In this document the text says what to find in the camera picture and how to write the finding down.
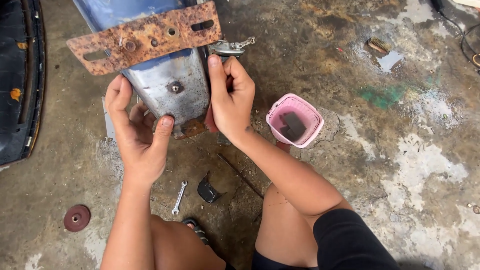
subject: green stain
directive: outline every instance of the green stain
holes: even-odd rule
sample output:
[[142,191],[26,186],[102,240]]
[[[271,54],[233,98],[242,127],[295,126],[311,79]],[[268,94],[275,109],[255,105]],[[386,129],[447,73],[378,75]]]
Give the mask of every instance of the green stain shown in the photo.
[[388,86],[386,88],[367,86],[358,90],[359,96],[364,100],[383,110],[397,103],[405,94],[407,88],[402,85]]

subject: rusty license plate bracket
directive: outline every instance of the rusty license plate bracket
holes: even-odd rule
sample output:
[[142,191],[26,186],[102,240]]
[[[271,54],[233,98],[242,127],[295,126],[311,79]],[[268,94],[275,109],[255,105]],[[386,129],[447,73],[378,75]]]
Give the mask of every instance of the rusty license plate bracket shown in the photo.
[[[207,29],[192,25],[213,21]],[[182,49],[192,49],[222,37],[213,1],[137,19],[107,30],[69,39],[67,46],[93,75],[103,75]],[[107,50],[110,56],[88,61],[85,55]]]

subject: stained concrete floor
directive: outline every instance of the stained concrete floor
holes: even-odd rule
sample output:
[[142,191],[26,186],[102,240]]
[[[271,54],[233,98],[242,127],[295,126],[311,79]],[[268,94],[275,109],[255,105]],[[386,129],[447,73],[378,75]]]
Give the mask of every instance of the stained concrete floor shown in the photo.
[[[268,109],[285,93],[300,95],[325,126],[292,155],[342,192],[402,268],[480,269],[480,215],[468,206],[480,204],[480,76],[462,56],[457,31],[424,0],[216,3],[229,40],[258,40],[240,59],[257,85],[254,128],[273,143]],[[91,76],[66,47],[90,33],[71,1],[41,4],[48,56],[41,130],[31,158],[0,172],[0,269],[97,269],[122,176],[116,146],[104,138],[101,105],[115,75]],[[462,27],[478,23],[475,9],[446,5]],[[392,71],[364,46],[373,35],[394,45],[401,60]],[[248,269],[261,199],[217,153],[267,188],[251,160],[204,133],[170,143],[152,212],[197,217],[217,252]],[[211,205],[196,193],[208,170],[226,192]],[[182,180],[189,185],[173,217]],[[87,205],[92,219],[70,233],[62,219],[75,204]]]

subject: open-end wrench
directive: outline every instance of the open-end wrench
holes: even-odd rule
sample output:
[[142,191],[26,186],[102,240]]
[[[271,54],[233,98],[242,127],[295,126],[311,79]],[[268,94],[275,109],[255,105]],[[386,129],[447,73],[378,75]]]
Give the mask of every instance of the open-end wrench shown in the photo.
[[181,201],[181,198],[183,196],[183,192],[185,191],[185,187],[187,186],[187,184],[188,184],[187,181],[183,181],[181,183],[181,190],[179,192],[179,197],[177,198],[177,202],[175,203],[175,207],[172,210],[172,214],[174,214],[174,215],[178,215],[178,213],[179,213],[180,201]]

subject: pink container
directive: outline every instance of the pink container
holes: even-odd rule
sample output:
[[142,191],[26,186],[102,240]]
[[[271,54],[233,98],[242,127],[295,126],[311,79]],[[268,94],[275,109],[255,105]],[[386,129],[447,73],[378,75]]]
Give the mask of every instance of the pink container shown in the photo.
[[[280,128],[285,126],[280,116],[289,112],[296,113],[300,121],[307,128],[305,133],[294,142],[285,138],[280,132]],[[324,120],[315,107],[294,94],[286,94],[275,102],[268,111],[266,120],[272,130],[273,136],[275,136],[277,140],[298,148],[304,148],[313,141],[324,125]]]

